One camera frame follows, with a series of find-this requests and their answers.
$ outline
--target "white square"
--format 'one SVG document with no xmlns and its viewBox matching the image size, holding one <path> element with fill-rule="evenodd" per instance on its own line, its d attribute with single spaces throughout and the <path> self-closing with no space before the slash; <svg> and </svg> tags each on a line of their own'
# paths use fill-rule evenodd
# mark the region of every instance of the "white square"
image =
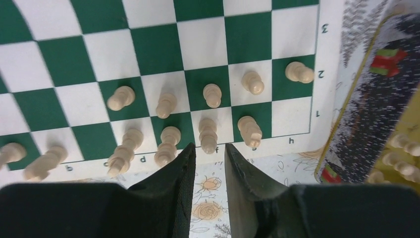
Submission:
<svg viewBox="0 0 420 238">
<path fill-rule="evenodd" d="M 176 22 L 173 0 L 122 0 L 122 3 L 130 28 Z"/>
<path fill-rule="evenodd" d="M 69 0 L 15 0 L 35 40 L 81 35 Z"/>
<path fill-rule="evenodd" d="M 273 59 L 315 54 L 317 5 L 274 10 L 271 18 Z"/>
<path fill-rule="evenodd" d="M 232 106 L 265 103 L 271 101 L 271 60 L 229 65 L 230 102 Z M 264 90 L 254 95 L 242 86 L 242 77 L 248 72 L 256 72 L 264 83 Z"/>
<path fill-rule="evenodd" d="M 142 76 L 142 84 L 151 117 L 157 116 L 159 97 L 164 93 L 171 93 L 176 97 L 177 105 L 172 114 L 190 111 L 184 71 Z"/>
<path fill-rule="evenodd" d="M 0 94 L 0 105 L 0 135 L 29 132 L 28 124 L 12 94 Z"/>
<path fill-rule="evenodd" d="M 150 117 L 112 121 L 111 126 L 118 145 L 122 144 L 122 137 L 128 129 L 137 129 L 141 131 L 143 134 L 143 143 L 134 151 L 135 154 L 151 153 L 158 150 Z"/>
<path fill-rule="evenodd" d="M 271 11 L 271 0 L 223 0 L 225 16 Z"/>
<path fill-rule="evenodd" d="M 201 146 L 199 124 L 202 119 L 209 118 L 216 123 L 217 143 L 225 144 L 233 142 L 233 123 L 231 107 L 215 108 L 191 112 L 194 139 L 197 146 Z"/>
<path fill-rule="evenodd" d="M 53 87 L 41 51 L 33 41 L 1 45 L 0 72 L 12 93 Z"/>
<path fill-rule="evenodd" d="M 129 29 L 83 36 L 97 81 L 140 76 Z"/>
<path fill-rule="evenodd" d="M 227 65 L 224 17 L 178 22 L 184 69 Z"/>
<path fill-rule="evenodd" d="M 70 126 L 109 121 L 98 83 L 84 83 L 55 88 Z"/>
<path fill-rule="evenodd" d="M 31 134 L 41 154 L 47 152 L 52 146 L 61 146 L 65 148 L 68 153 L 68 156 L 63 163 L 84 160 L 76 137 L 69 127 L 40 130 L 31 132 Z"/>
<path fill-rule="evenodd" d="M 311 98 L 274 101 L 271 104 L 272 137 L 309 132 Z"/>
</svg>

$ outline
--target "white pawn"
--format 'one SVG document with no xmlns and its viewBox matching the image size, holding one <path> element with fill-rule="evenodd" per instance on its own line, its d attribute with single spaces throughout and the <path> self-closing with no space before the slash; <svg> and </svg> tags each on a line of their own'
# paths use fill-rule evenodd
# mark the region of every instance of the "white pawn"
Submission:
<svg viewBox="0 0 420 238">
<path fill-rule="evenodd" d="M 0 170 L 3 165 L 16 162 L 26 156 L 25 148 L 18 143 L 9 143 L 0 149 Z"/>
<path fill-rule="evenodd" d="M 162 143 L 157 147 L 155 163 L 163 167 L 175 159 L 176 145 L 181 140 L 181 132 L 174 126 L 168 126 L 160 134 Z"/>
<path fill-rule="evenodd" d="M 156 114 L 159 118 L 167 118 L 173 110 L 175 110 L 177 104 L 176 97 L 170 93 L 164 93 L 159 98 L 159 103 L 156 107 Z"/>
<path fill-rule="evenodd" d="M 410 141 L 406 134 L 397 134 L 389 141 L 389 144 L 395 148 L 403 148 L 405 152 L 420 156 L 420 143 Z"/>
<path fill-rule="evenodd" d="M 211 108 L 218 108 L 221 103 L 222 91 L 219 86 L 211 83 L 204 87 L 203 96 L 206 103 Z"/>
<path fill-rule="evenodd" d="M 209 118 L 203 119 L 199 124 L 201 148 L 206 154 L 212 154 L 217 148 L 216 123 Z"/>
<path fill-rule="evenodd" d="M 285 74 L 295 82 L 310 83 L 314 80 L 314 71 L 297 61 L 287 65 Z"/>
<path fill-rule="evenodd" d="M 134 159 L 134 151 L 143 143 L 143 134 L 136 129 L 129 129 L 122 138 L 122 145 L 117 146 L 108 159 L 108 175 L 115 177 L 127 172 L 130 162 Z"/>
<path fill-rule="evenodd" d="M 256 72 L 248 72 L 242 77 L 242 86 L 254 95 L 264 91 L 264 83 Z"/>
<path fill-rule="evenodd" d="M 108 108 L 113 111 L 119 111 L 125 106 L 128 106 L 134 102 L 136 95 L 133 89 L 128 86 L 121 86 L 117 88 L 114 94 L 108 99 Z"/>
<path fill-rule="evenodd" d="M 44 155 L 28 165 L 23 171 L 23 176 L 26 180 L 42 181 L 50 175 L 50 170 L 57 168 L 67 158 L 67 155 L 66 149 L 53 146 Z"/>
<path fill-rule="evenodd" d="M 238 128 L 241 132 L 241 137 L 247 146 L 251 148 L 257 148 L 261 144 L 263 132 L 257 125 L 254 118 L 250 116 L 244 116 L 238 121 Z"/>
<path fill-rule="evenodd" d="M 369 177 L 367 178 L 366 182 L 368 183 L 384 183 L 385 178 L 381 171 L 373 171 Z"/>
</svg>

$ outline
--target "white chess piece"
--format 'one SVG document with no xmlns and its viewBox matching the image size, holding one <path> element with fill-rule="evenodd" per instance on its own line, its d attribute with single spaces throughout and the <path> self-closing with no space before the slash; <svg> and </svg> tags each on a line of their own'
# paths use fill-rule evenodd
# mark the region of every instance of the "white chess piece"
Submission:
<svg viewBox="0 0 420 238">
<path fill-rule="evenodd" d="M 373 171 L 369 177 L 367 178 L 366 182 L 368 183 L 383 183 L 385 182 L 385 178 L 381 171 Z"/>
<path fill-rule="evenodd" d="M 397 134 L 391 138 L 389 144 L 395 148 L 403 148 L 403 150 L 412 156 L 420 156 L 420 143 L 410 141 L 406 134 Z"/>
<path fill-rule="evenodd" d="M 50 175 L 50 170 L 57 168 L 67 158 L 67 155 L 67 150 L 63 147 L 53 146 L 29 164 L 23 171 L 23 176 L 26 180 L 42 181 Z"/>
<path fill-rule="evenodd" d="M 310 83 L 314 80 L 314 71 L 300 62 L 291 62 L 286 67 L 286 77 L 295 82 Z"/>
<path fill-rule="evenodd" d="M 155 163 L 160 167 L 175 159 L 176 145 L 181 140 L 181 132 L 174 126 L 168 126 L 160 134 L 162 143 L 157 147 Z"/>
<path fill-rule="evenodd" d="M 164 93 L 160 96 L 158 105 L 156 107 L 156 114 L 159 118 L 167 118 L 173 110 L 175 110 L 177 104 L 176 97 L 170 93 Z"/>
<path fill-rule="evenodd" d="M 125 106 L 128 106 L 134 102 L 136 95 L 134 90 L 128 86 L 121 86 L 116 89 L 114 94 L 108 99 L 108 108 L 113 111 L 119 111 Z"/>
<path fill-rule="evenodd" d="M 16 162 L 26 156 L 26 149 L 18 143 L 9 143 L 0 149 L 0 170 L 3 165 Z"/>
<path fill-rule="evenodd" d="M 250 116 L 244 116 L 238 121 L 238 128 L 241 132 L 241 137 L 247 146 L 251 148 L 257 148 L 263 137 L 263 132 L 258 126 L 254 118 Z"/>
<path fill-rule="evenodd" d="M 254 95 L 264 91 L 264 83 L 256 72 L 248 72 L 242 77 L 242 86 Z"/>
<path fill-rule="evenodd" d="M 203 119 L 199 124 L 201 148 L 206 154 L 212 154 L 217 147 L 216 123 L 209 118 Z"/>
<path fill-rule="evenodd" d="M 108 175 L 115 177 L 127 172 L 130 162 L 134 159 L 134 151 L 143 143 L 143 134 L 136 129 L 129 129 L 122 138 L 122 145 L 117 146 L 108 159 Z"/>
<path fill-rule="evenodd" d="M 219 86 L 211 83 L 204 87 L 203 96 L 206 103 L 211 108 L 218 108 L 221 103 L 222 91 Z"/>
</svg>

